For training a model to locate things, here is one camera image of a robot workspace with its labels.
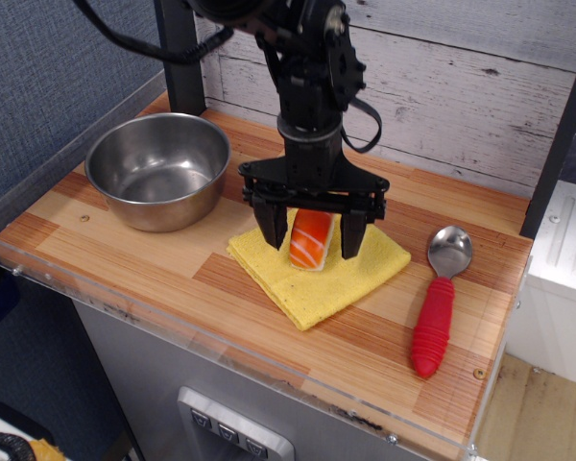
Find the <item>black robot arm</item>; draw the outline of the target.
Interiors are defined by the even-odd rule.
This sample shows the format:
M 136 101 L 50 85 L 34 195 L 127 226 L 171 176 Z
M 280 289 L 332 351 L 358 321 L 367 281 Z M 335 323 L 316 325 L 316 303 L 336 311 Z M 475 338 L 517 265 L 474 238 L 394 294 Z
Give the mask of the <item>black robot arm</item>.
M 349 36 L 341 1 L 192 1 L 198 15 L 254 36 L 276 87 L 278 158 L 244 162 L 243 196 L 266 242 L 279 248 L 288 208 L 340 215 L 341 251 L 358 255 L 369 224 L 385 216 L 390 184 L 352 164 L 343 152 L 350 107 L 374 121 L 380 116 L 358 99 L 366 66 Z

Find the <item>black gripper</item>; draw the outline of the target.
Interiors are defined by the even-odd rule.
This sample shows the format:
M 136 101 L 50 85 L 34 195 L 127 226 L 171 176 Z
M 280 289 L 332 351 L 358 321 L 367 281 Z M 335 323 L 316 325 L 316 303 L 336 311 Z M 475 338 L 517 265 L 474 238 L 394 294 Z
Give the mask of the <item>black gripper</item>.
M 283 156 L 238 168 L 244 199 L 265 241 L 276 250 L 281 247 L 289 207 L 314 209 L 342 214 L 342 258 L 358 256 L 368 222 L 385 217 L 389 181 L 351 163 L 339 132 L 282 137 Z

